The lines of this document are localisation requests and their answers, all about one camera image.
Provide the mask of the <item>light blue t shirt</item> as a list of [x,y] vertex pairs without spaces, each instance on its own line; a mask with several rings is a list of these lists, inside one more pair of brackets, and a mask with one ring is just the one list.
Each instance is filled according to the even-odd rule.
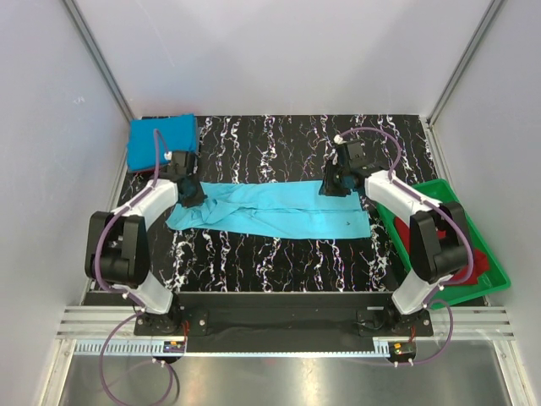
[[366,239],[369,215],[358,195],[319,194],[319,181],[265,184],[203,183],[206,199],[177,205],[166,220],[175,231],[189,228],[279,239]]

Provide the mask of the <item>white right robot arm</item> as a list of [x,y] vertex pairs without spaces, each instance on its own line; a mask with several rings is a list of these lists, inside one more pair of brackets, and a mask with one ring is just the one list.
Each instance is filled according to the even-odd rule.
[[462,206],[422,195],[402,182],[392,171],[360,167],[351,169],[328,161],[320,193],[345,197],[363,194],[391,211],[408,225],[411,269],[391,296],[398,315],[413,315],[465,269],[473,272],[473,249]]

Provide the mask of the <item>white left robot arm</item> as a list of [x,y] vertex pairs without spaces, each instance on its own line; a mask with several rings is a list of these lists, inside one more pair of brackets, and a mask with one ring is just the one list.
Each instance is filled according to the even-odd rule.
[[173,182],[151,180],[134,198],[113,211],[90,217],[85,274],[107,292],[121,293],[153,315],[172,311],[173,296],[151,273],[147,231],[169,208],[191,208],[204,202],[199,177]]

